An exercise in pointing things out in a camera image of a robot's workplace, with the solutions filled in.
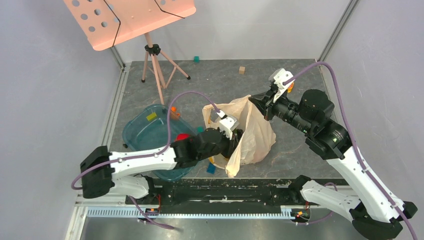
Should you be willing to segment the translucent cream plastic bag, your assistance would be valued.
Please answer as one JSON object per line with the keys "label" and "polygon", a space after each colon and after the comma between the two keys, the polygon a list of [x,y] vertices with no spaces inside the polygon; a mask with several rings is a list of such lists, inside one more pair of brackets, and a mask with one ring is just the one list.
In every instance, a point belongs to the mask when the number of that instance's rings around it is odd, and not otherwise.
{"label": "translucent cream plastic bag", "polygon": [[218,112],[224,111],[227,115],[236,117],[239,125],[236,129],[242,129],[243,135],[229,159],[220,154],[211,158],[217,168],[224,169],[228,177],[235,177],[242,165],[254,164],[262,161],[270,152],[273,144],[276,143],[270,122],[264,119],[260,111],[249,101],[249,95],[236,98],[230,103],[209,104],[202,109],[203,121],[206,128],[218,128],[220,117]]}

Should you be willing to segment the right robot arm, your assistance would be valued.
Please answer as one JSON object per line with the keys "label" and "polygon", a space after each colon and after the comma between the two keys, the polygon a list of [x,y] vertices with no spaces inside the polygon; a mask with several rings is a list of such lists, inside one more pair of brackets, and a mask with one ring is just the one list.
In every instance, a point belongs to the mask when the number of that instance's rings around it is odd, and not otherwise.
{"label": "right robot arm", "polygon": [[289,185],[295,204],[315,203],[349,220],[369,240],[391,240],[402,231],[417,206],[391,193],[352,144],[348,131],[331,119],[334,104],[324,91],[306,90],[299,103],[279,94],[277,88],[249,98],[266,120],[278,117],[305,135],[308,147],[336,169],[354,196],[327,188],[300,175]]}

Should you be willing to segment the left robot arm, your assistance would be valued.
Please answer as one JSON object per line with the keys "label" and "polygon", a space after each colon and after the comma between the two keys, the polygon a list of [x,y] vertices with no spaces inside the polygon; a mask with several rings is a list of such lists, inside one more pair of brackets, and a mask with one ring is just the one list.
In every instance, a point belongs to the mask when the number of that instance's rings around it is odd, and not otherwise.
{"label": "left robot arm", "polygon": [[135,174],[187,169],[217,155],[230,157],[242,135],[241,129],[234,130],[228,138],[219,129],[207,128],[169,146],[149,150],[110,152],[107,146],[98,146],[80,164],[82,196],[95,199],[106,194],[127,195],[151,204],[157,198],[153,181]]}

